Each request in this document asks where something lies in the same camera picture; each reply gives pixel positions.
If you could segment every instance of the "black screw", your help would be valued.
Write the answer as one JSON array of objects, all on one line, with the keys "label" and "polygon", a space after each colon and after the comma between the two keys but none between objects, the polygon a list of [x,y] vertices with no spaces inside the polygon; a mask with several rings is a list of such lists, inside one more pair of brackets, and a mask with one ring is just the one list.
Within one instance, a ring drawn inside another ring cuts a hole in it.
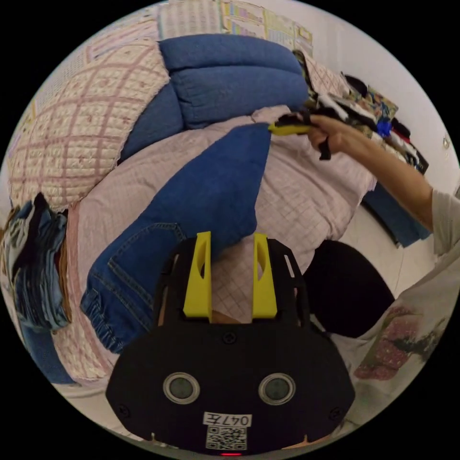
[{"label": "black screw", "polygon": [[337,420],[342,415],[342,409],[340,407],[335,407],[329,412],[329,419],[332,421]]},{"label": "black screw", "polygon": [[123,418],[129,418],[131,413],[129,411],[129,409],[124,406],[123,404],[120,404],[118,406],[118,413],[123,417]]},{"label": "black screw", "polygon": [[222,340],[226,345],[234,344],[236,342],[236,335],[233,332],[226,332]]}]

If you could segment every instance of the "poster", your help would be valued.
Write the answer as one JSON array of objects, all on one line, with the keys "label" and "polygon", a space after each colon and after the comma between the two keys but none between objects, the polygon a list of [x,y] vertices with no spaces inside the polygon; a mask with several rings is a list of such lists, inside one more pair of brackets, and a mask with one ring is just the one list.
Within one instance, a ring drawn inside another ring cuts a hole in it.
[{"label": "poster", "polygon": [[221,12],[223,22],[227,19],[238,21],[239,23],[253,23],[264,26],[264,9],[241,1],[222,0]]},{"label": "poster", "polygon": [[265,28],[263,24],[256,24],[250,21],[241,21],[234,18],[224,18],[224,32],[231,35],[246,35],[251,37],[263,38],[265,36]]},{"label": "poster", "polygon": [[220,34],[219,1],[188,0],[160,5],[158,24],[160,40],[185,35]]},{"label": "poster", "polygon": [[305,27],[294,24],[295,48],[313,57],[313,35]]},{"label": "poster", "polygon": [[296,27],[294,22],[269,10],[265,10],[264,14],[267,40],[293,50],[295,48]]}]

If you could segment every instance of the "white sleeve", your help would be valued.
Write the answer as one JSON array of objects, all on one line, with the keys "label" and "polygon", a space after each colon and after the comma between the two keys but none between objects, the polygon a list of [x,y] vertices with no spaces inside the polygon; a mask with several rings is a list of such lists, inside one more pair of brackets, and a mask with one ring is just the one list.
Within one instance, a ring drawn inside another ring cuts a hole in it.
[{"label": "white sleeve", "polygon": [[433,190],[433,236],[435,254],[448,253],[460,240],[460,200]]}]

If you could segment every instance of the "quilted blanket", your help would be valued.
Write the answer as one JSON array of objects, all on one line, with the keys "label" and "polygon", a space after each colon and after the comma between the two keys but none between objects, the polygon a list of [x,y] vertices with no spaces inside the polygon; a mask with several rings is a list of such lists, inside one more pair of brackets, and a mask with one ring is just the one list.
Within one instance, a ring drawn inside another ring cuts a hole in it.
[{"label": "quilted blanket", "polygon": [[[69,210],[67,227],[73,322],[53,335],[62,364],[73,379],[104,385],[117,355],[96,338],[79,308],[88,271],[98,255],[150,203],[187,162],[236,126],[273,122],[287,107],[262,109],[204,129],[157,142],[126,160]],[[257,231],[289,246],[302,270],[326,239],[340,239],[373,176],[344,154],[318,161],[307,138],[272,137],[255,210]],[[213,264],[213,309],[241,322],[251,320],[253,238],[229,248]]]},{"label": "quilted blanket", "polygon": [[53,210],[62,211],[86,196],[116,166],[134,123],[168,82],[159,45],[148,37],[88,63],[14,146],[13,205],[42,192]]}]

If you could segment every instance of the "blue fabric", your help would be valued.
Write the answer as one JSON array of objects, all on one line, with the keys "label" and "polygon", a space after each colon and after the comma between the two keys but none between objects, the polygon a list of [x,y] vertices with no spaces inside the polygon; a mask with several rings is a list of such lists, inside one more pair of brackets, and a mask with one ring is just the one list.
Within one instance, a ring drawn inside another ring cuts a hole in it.
[{"label": "blue fabric", "polygon": [[113,353],[158,321],[156,284],[172,250],[211,231],[211,255],[254,233],[255,202],[270,148],[267,124],[233,129],[186,164],[97,258],[82,311]]},{"label": "blue fabric", "polygon": [[20,324],[26,350],[43,375],[55,385],[75,383],[64,369],[54,347],[51,332],[35,332]]},{"label": "blue fabric", "polygon": [[380,183],[374,191],[366,193],[363,201],[377,213],[402,247],[430,236],[430,232],[412,218]]},{"label": "blue fabric", "polygon": [[181,108],[171,83],[147,105],[129,133],[118,164],[154,142],[166,139],[184,129]]},{"label": "blue fabric", "polygon": [[377,134],[383,138],[387,138],[390,136],[391,128],[390,121],[380,120],[377,123]]},{"label": "blue fabric", "polygon": [[37,332],[55,331],[68,325],[63,309],[55,255],[66,234],[67,218],[45,209],[35,238],[35,257],[19,268],[15,278],[18,318]]},{"label": "blue fabric", "polygon": [[11,222],[14,222],[16,219],[26,219],[33,207],[32,201],[27,201],[27,203],[14,214]]},{"label": "blue fabric", "polygon": [[174,73],[172,83],[188,129],[275,105],[297,111],[308,99],[301,75],[262,67],[187,69]]},{"label": "blue fabric", "polygon": [[168,38],[160,50],[170,73],[206,67],[248,66],[302,75],[296,57],[284,46],[243,35],[204,34]]}]

